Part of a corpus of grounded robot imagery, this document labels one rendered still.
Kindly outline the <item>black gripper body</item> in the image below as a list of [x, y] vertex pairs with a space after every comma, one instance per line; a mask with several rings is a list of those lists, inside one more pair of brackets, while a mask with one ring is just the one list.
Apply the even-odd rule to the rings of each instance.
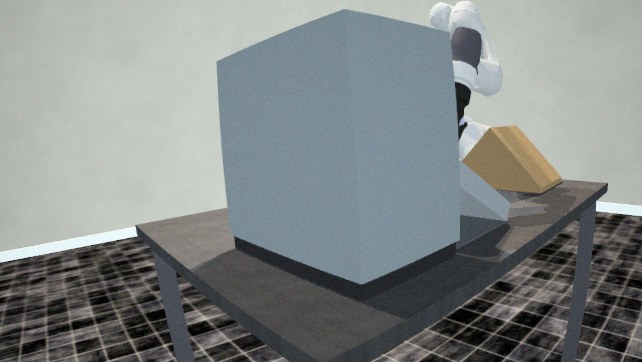
[[455, 82], [455, 90], [456, 90], [456, 104], [458, 106], [458, 110], [462, 110], [463, 116], [464, 116], [464, 108], [470, 102], [471, 90], [466, 85], [459, 82]]

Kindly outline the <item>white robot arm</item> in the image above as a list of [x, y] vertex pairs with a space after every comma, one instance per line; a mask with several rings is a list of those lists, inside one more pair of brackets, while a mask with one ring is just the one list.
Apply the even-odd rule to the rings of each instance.
[[[433, 6], [429, 14], [432, 26], [450, 32], [455, 82], [466, 85], [471, 92], [474, 90], [489, 97], [500, 91], [503, 71], [492, 37], [479, 19], [480, 12], [470, 1], [460, 1], [455, 7], [440, 2]], [[467, 127], [459, 141], [460, 159], [470, 152], [489, 128], [465, 115], [463, 119]]]

